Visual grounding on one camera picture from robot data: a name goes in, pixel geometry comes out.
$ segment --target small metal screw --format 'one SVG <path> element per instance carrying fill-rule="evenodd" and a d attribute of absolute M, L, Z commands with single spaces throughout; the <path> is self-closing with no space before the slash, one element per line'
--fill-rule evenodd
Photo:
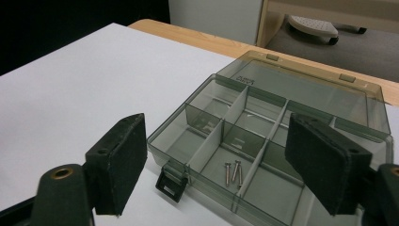
<path fill-rule="evenodd" d="M 231 181 L 232 181 L 232 182 L 235 181 L 235 176 L 237 175 L 238 166 L 240 166 L 240 164 L 241 164 L 241 161 L 240 161 L 240 160 L 235 160 L 234 173 L 232 174 L 232 178 L 231 178 Z"/>
<path fill-rule="evenodd" d="M 241 186 L 243 185 L 243 169 L 241 168 L 241 165 L 238 165 L 238 175 L 238 188 L 241 188 Z"/>
<path fill-rule="evenodd" d="M 230 180 L 230 165 L 231 165 L 231 163 L 225 163 L 225 166 L 226 166 L 226 186 L 229 186 L 229 180 Z"/>

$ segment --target brass insert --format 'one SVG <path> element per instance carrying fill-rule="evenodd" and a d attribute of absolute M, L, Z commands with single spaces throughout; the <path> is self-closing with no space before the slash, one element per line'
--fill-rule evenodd
<path fill-rule="evenodd" d="M 64 179 L 66 177 L 69 177 L 72 173 L 73 173 L 73 169 L 71 169 L 71 168 L 63 168 L 63 169 L 59 169 L 57 171 L 54 171 L 51 174 L 51 178 L 53 178 L 55 180 L 60 180 L 60 179 Z"/>
<path fill-rule="evenodd" d="M 399 176 L 399 167 L 395 167 L 391 169 L 391 172 L 395 175 L 395 176 Z"/>

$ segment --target wooden table edge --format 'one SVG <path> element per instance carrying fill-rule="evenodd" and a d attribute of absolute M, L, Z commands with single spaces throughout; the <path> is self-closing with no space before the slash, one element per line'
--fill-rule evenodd
<path fill-rule="evenodd" d="M 334 73 L 345 73 L 351 76 L 355 76 L 358 79 L 378 84 L 382 88 L 384 100 L 386 101 L 386 103 L 390 105 L 399 106 L 399 83 L 395 83 L 389 80 L 372 77 L 370 75 L 362 73 L 351 72 L 348 70 L 328 66 L 326 64 L 310 61 L 296 56 L 285 55 L 279 52 L 263 49 L 257 46 L 248 45 L 239 41 L 228 40 L 220 38 L 218 36 L 209 35 L 206 33 L 179 27 L 176 25 L 165 24 L 150 19 L 137 21 L 133 24 L 130 24 L 129 27 L 168 40 L 175 40 L 180 43 L 195 46 L 200 49 L 208 50 L 227 57 L 238 58 L 245 52 L 249 50 L 254 50 L 261 53 L 277 55 L 282 58 L 300 62 L 305 65 L 321 68 Z"/>

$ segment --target plastic organizer box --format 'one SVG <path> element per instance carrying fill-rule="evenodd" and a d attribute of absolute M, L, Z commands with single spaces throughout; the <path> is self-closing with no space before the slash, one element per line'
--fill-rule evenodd
<path fill-rule="evenodd" d="M 392 161 L 380 86 L 247 52 L 212 74 L 148 138 L 162 167 L 157 185 L 177 201 L 188 183 L 255 225 L 359 225 L 361 206 L 354 216 L 330 216 L 285 160 L 292 112 L 372 152 L 373 169 Z M 225 163 L 232 176 L 236 160 L 242 183 L 229 179 L 227 186 Z"/>

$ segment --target plastic divider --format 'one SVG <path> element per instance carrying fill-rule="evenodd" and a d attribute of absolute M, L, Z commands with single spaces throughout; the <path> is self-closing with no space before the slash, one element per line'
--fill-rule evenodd
<path fill-rule="evenodd" d="M 246 178 L 244 179 L 243 185 L 241 186 L 240 190 L 236 194 L 238 197 L 243 197 L 244 194 L 246 193 L 247 188 L 248 188 L 250 182 L 252 181 L 253 176 L 256 172 L 256 169 L 259 167 L 259 165 L 263 159 L 263 154 L 264 154 L 264 150 L 267 146 L 267 143 L 269 142 L 269 140 L 271 138 L 273 138 L 273 136 L 276 134 L 277 129 L 279 128 L 279 124 L 282 121 L 282 118 L 285 114 L 285 109 L 287 108 L 288 103 L 289 103 L 289 100 L 286 100 L 285 105 L 279 114 L 279 117 L 276 119 L 276 122 L 275 122 L 272 130 L 270 131 L 269 135 L 266 138 L 266 141 L 264 142 L 264 145 L 262 146 L 261 150 L 258 152 L 258 155 L 255 158 L 255 161 L 252 163 L 252 166 L 249 169 L 249 172 L 247 173 Z"/>
<path fill-rule="evenodd" d="M 212 155 L 216 151 L 217 147 L 220 145 L 220 140 L 222 137 L 222 121 L 216 126 L 212 133 L 205 139 L 199 149 L 188 161 L 187 166 L 197 172 L 201 172 L 211 159 Z"/>
<path fill-rule="evenodd" d="M 245 87 L 243 84 L 215 75 L 208 80 L 206 86 L 197 90 L 187 103 L 222 119 Z"/>
<path fill-rule="evenodd" d="M 248 87 L 246 87 L 240 93 L 240 95 L 237 97 L 237 99 L 234 101 L 234 103 L 230 107 L 229 111 L 226 113 L 226 116 L 224 118 L 229 123 L 235 124 L 235 122 L 240 117 L 241 113 L 244 111 L 244 108 L 246 107 L 246 102 L 247 102 L 247 91 L 248 91 Z"/>

